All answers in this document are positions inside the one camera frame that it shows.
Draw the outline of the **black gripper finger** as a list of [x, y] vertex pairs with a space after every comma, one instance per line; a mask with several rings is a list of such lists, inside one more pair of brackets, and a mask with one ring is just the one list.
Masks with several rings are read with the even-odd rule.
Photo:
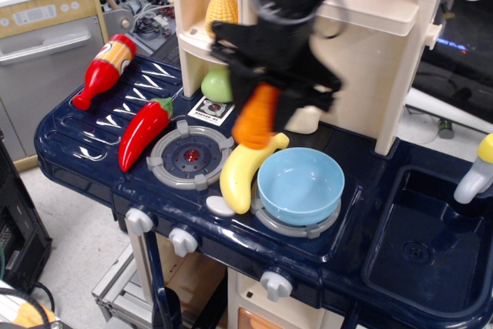
[[281, 131], [298, 109], [315, 106], [326, 112], [334, 101], [334, 92], [319, 86], [296, 85], [274, 88], [277, 91], [273, 114], [274, 132]]
[[249, 66], [241, 62], [231, 62], [229, 70], [234, 105], [240, 112], [266, 74], [266, 68], [260, 65]]

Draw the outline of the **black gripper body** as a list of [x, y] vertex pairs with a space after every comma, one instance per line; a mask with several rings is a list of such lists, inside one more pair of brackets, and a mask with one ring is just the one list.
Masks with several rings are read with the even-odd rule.
[[265, 73], [300, 79], [314, 86], [324, 86], [333, 92], [342, 82], [311, 52], [309, 40], [314, 19], [286, 19], [278, 21], [260, 18], [255, 25], [212, 22], [216, 40], [211, 54], [239, 76], [257, 77]]

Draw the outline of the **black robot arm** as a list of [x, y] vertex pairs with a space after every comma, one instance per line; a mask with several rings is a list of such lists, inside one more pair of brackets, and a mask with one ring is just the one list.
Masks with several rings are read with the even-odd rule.
[[324, 1], [254, 0], [256, 24], [213, 22], [211, 54], [229, 67], [241, 123], [265, 122], [275, 133], [297, 109], [330, 109], [341, 80], [310, 49]]

